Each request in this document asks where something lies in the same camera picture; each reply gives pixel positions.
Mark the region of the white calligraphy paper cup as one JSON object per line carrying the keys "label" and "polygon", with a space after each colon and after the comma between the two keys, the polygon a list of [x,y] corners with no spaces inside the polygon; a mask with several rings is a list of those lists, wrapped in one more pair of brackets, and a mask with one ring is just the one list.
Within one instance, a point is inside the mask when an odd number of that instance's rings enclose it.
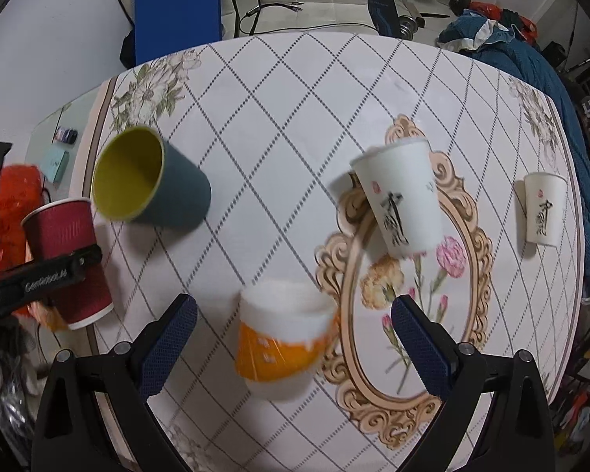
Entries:
{"label": "white calligraphy paper cup", "polygon": [[389,254],[413,257],[443,240],[430,143],[422,136],[374,147],[350,162]]}

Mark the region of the orange and white paper cup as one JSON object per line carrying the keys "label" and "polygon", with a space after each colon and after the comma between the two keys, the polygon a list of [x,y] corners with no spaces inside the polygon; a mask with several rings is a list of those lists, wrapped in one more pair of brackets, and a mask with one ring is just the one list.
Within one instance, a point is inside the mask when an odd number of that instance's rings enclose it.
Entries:
{"label": "orange and white paper cup", "polygon": [[235,370],[256,397],[304,394],[334,332],[337,303],[311,284],[266,280],[245,288]]}

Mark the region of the red ribbed paper cup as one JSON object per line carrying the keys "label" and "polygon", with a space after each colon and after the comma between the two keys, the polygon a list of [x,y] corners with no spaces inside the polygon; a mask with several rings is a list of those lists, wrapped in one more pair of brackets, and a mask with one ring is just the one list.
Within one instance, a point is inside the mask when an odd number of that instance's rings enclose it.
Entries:
{"label": "red ribbed paper cup", "polygon": [[26,215],[22,227],[33,259],[50,268],[27,284],[27,291],[45,290],[72,330],[86,327],[112,311],[112,295],[102,267],[89,199],[47,203]]}

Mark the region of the black dumbbell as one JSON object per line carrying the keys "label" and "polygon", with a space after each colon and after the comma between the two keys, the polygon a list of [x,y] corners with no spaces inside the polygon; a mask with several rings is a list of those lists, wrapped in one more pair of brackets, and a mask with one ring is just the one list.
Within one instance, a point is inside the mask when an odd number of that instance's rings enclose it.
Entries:
{"label": "black dumbbell", "polygon": [[449,0],[449,8],[454,15],[459,16],[464,10],[469,9],[472,0]]}

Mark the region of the dark teal blanket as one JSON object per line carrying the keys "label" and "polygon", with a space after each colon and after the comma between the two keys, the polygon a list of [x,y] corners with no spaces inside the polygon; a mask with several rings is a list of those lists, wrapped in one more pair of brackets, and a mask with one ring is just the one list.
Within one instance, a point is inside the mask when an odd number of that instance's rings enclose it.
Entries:
{"label": "dark teal blanket", "polygon": [[564,83],[548,61],[518,39],[512,28],[474,11],[466,11],[436,39],[438,47],[473,57],[509,75],[509,91],[523,103],[523,115],[550,159],[561,145],[562,126],[581,196],[585,236],[584,298],[590,302],[590,160],[581,126]]}

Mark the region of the orange mesh bag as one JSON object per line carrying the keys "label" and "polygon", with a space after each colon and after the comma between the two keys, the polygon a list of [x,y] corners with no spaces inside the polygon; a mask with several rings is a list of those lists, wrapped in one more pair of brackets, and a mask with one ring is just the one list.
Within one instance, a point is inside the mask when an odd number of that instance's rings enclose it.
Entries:
{"label": "orange mesh bag", "polygon": [[42,205],[42,181],[37,167],[13,164],[1,170],[0,272],[31,260],[22,221]]}

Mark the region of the blue board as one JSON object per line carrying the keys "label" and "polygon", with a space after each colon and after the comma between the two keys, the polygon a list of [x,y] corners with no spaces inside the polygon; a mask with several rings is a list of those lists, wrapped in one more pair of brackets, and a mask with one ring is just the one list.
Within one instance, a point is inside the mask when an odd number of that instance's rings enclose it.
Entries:
{"label": "blue board", "polygon": [[138,64],[221,40],[220,0],[134,0]]}

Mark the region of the teal small box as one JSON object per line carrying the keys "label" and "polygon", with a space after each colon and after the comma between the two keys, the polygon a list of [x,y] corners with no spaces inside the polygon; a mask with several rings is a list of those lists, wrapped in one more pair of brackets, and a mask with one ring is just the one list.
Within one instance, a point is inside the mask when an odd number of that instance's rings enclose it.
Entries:
{"label": "teal small box", "polygon": [[50,148],[41,164],[41,171],[44,177],[54,184],[63,179],[64,172],[69,162],[69,152],[62,148]]}

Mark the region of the teal cup yellow inside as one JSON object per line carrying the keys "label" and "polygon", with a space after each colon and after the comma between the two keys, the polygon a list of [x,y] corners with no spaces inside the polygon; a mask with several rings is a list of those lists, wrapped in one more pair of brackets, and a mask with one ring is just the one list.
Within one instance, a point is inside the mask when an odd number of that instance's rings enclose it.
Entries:
{"label": "teal cup yellow inside", "polygon": [[148,127],[127,128],[107,144],[91,194],[110,221],[187,231],[205,219],[212,198],[205,173]]}

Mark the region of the floral patterned tablecloth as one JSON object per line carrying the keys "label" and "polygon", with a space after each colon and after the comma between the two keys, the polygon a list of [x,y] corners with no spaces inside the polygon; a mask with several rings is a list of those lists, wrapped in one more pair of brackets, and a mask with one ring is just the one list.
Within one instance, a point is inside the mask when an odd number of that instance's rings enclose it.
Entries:
{"label": "floral patterned tablecloth", "polygon": [[[434,47],[348,33],[277,34],[178,52],[93,92],[101,153],[144,124],[197,164],[212,203],[190,233],[94,222],[114,309],[99,350],[132,340],[181,292],[200,315],[150,406],[201,471],[391,471],[439,403],[392,337],[408,293],[455,338],[535,357],[548,397],[566,369],[582,294],[581,201],[562,126],[550,159],[509,75]],[[430,142],[442,245],[395,260],[350,162],[404,136]],[[526,241],[523,179],[567,181],[556,247]],[[252,395],[235,372],[238,295],[270,279],[330,295],[340,323],[304,394]]]}

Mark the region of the small white calligraphy cup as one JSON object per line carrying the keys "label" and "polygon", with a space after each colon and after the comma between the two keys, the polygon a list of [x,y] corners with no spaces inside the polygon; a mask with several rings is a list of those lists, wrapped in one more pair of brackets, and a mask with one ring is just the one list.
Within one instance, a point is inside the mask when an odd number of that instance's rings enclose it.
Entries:
{"label": "small white calligraphy cup", "polygon": [[526,241],[556,247],[564,225],[567,181],[556,174],[535,171],[524,179]]}

